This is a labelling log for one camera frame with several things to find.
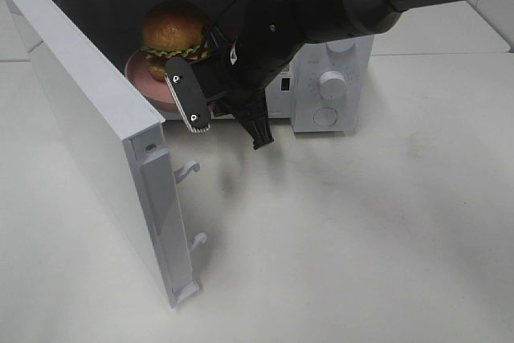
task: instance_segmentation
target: white wall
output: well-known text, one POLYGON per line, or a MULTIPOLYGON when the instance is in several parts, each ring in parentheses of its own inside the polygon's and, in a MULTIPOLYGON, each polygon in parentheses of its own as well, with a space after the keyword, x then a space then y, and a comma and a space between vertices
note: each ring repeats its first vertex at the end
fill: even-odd
POLYGON ((514 0, 471 0, 470 4, 514 50, 514 0))

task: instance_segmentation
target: microwave control knob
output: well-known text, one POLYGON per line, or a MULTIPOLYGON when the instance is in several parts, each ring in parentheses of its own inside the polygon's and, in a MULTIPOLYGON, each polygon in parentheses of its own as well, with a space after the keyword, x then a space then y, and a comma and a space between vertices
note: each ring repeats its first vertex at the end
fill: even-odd
POLYGON ((338 71, 327 71, 318 79, 320 95, 325 100, 339 100, 346 94, 346 79, 338 71))

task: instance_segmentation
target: table surface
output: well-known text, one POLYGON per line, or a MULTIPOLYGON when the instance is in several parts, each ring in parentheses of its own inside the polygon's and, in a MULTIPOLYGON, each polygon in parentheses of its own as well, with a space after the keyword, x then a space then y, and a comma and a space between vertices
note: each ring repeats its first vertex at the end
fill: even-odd
POLYGON ((374 56, 355 135, 164 125, 203 291, 168 308, 75 166, 30 63, 0 63, 0 341, 507 342, 514 55, 374 56))

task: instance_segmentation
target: plate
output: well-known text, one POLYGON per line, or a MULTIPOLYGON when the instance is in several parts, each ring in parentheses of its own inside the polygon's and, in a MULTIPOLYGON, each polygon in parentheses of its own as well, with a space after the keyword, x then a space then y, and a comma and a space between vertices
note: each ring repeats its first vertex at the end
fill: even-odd
POLYGON ((125 77, 155 108, 165 112, 178 112, 166 82, 152 77, 146 69, 146 53, 137 50, 125 64, 125 77))

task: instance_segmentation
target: robotic arm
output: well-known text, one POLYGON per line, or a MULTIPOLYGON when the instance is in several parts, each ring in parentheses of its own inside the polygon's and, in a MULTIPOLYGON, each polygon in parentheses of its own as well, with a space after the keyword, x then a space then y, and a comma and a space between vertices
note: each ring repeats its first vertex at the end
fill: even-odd
POLYGON ((208 38, 210 55, 193 63, 166 64, 166 82, 186 126, 194 133, 215 116, 232 114, 254 140, 273 142, 265 87, 308 43, 326 43, 388 31, 402 12, 458 0, 251 0, 235 41, 218 28, 208 38))

